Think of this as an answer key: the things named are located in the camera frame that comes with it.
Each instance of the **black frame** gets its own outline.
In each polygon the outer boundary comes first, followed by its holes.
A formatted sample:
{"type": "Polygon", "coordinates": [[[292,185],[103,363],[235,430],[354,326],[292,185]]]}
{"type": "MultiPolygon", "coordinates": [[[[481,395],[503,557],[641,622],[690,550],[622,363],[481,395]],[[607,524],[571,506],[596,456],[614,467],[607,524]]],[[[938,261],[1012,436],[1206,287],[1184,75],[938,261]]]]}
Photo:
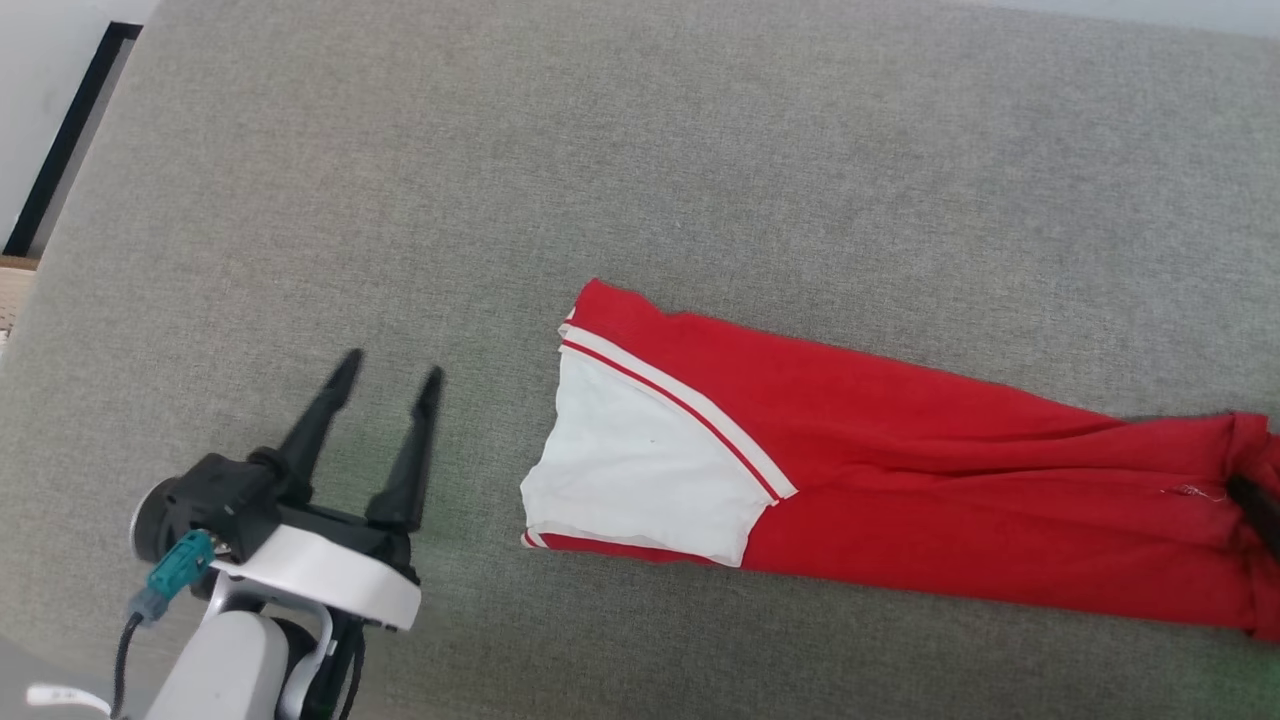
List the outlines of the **black frame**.
{"type": "Polygon", "coordinates": [[[54,145],[49,149],[49,155],[40,168],[40,174],[36,176],[35,184],[31,186],[31,193],[27,195],[27,202],[22,206],[22,213],[18,214],[13,232],[9,233],[9,242],[4,246],[5,255],[27,256],[31,242],[36,238],[36,231],[40,229],[40,222],[45,219],[58,183],[67,172],[67,164],[70,163],[76,142],[79,141],[84,123],[88,122],[88,115],[93,110],[93,102],[97,101],[102,85],[106,83],[106,77],[115,64],[115,58],[120,54],[120,47],[125,40],[137,40],[141,32],[142,26],[129,23],[106,26],[102,41],[97,44],[97,53],[93,54],[93,60],[90,61],[88,70],[84,72],[84,79],[81,81],[76,97],[72,100],[70,108],[67,109],[63,126],[58,128],[54,145]]]}

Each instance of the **teal connector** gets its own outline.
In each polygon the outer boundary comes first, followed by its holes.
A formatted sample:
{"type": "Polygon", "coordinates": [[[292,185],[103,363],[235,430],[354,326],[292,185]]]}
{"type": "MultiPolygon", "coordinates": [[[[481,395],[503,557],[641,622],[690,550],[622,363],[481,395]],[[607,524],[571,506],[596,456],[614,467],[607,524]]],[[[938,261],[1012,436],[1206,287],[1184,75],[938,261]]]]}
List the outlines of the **teal connector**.
{"type": "Polygon", "coordinates": [[[148,626],[169,610],[169,601],[200,580],[214,561],[214,541],[204,530],[189,530],[147,575],[147,587],[129,600],[127,615],[142,616],[148,626]]]}

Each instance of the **black cable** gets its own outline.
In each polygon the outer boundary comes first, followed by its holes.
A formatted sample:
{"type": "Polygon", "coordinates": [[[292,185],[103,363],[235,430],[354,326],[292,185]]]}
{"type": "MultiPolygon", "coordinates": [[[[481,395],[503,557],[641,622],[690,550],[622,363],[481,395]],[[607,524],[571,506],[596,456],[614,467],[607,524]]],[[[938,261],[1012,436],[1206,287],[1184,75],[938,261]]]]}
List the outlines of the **black cable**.
{"type": "Polygon", "coordinates": [[[129,615],[129,621],[124,624],[120,633],[120,644],[115,648],[115,697],[111,698],[111,720],[120,719],[120,708],[124,705],[124,662],[129,657],[129,642],[133,641],[133,630],[142,624],[142,614],[129,615]]]}
{"type": "Polygon", "coordinates": [[[342,712],[338,720],[347,720],[351,715],[351,706],[356,703],[356,691],[360,689],[360,669],[365,665],[365,632],[356,635],[355,656],[351,660],[351,687],[347,688],[347,700],[342,702],[342,712]]]}

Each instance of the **white cable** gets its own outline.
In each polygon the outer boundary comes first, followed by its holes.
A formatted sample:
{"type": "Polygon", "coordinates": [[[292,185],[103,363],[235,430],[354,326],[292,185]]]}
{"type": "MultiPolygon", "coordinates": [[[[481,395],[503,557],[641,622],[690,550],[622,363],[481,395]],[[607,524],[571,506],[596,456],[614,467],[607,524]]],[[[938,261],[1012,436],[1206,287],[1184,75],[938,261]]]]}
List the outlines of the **white cable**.
{"type": "Polygon", "coordinates": [[[33,683],[27,688],[27,705],[31,707],[52,707],[56,705],[81,705],[92,707],[102,715],[111,714],[111,706],[93,693],[67,685],[47,685],[33,683]]]}

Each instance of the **folded garment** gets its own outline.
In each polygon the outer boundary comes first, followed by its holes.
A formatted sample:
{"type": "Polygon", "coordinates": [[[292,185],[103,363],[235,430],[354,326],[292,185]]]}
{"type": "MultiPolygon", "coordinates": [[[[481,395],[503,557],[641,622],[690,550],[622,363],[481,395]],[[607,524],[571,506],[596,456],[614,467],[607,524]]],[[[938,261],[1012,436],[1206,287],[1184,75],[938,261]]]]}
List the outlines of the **folded garment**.
{"type": "Polygon", "coordinates": [[[1130,423],[599,281],[561,336],[526,546],[1280,641],[1280,564],[1226,497],[1280,495],[1265,416],[1130,423]]]}

